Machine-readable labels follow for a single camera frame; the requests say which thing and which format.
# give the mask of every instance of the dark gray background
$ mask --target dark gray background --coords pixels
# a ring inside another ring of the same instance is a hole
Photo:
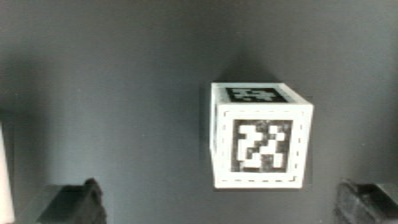
[[[335,185],[398,181],[394,0],[1,1],[0,109],[15,211],[99,181],[110,224],[332,223]],[[213,190],[211,81],[314,103],[300,191]]]

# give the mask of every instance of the black and white pattern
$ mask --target black and white pattern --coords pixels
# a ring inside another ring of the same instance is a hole
[[[225,88],[230,102],[287,102],[273,88]]]
[[[291,120],[234,120],[230,172],[286,173]]]

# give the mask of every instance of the gray surface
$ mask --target gray surface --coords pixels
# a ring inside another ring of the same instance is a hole
[[[0,12],[17,213],[40,185],[95,177],[110,224],[332,223],[341,177],[398,178],[396,1],[1,1]],[[300,191],[213,191],[214,80],[282,81],[314,103]]]
[[[376,187],[381,189],[383,193],[389,195],[389,198],[398,205],[398,186],[396,186],[396,184],[376,184]]]
[[[40,214],[46,211],[47,205],[60,192],[60,189],[62,189],[62,186],[55,186],[55,185],[44,186],[42,190],[37,192],[37,195],[28,202],[28,205],[23,209],[23,213],[17,214],[15,224],[37,223]]]

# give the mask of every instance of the box top face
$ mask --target box top face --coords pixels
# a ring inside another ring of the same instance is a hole
[[[213,83],[211,88],[223,104],[309,104],[282,83]]]

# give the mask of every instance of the black object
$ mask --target black object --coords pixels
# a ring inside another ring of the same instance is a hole
[[[337,187],[337,224],[398,224],[398,187],[381,184],[353,184]]]
[[[37,219],[40,224],[104,224],[101,189],[94,179],[83,186],[63,186]]]

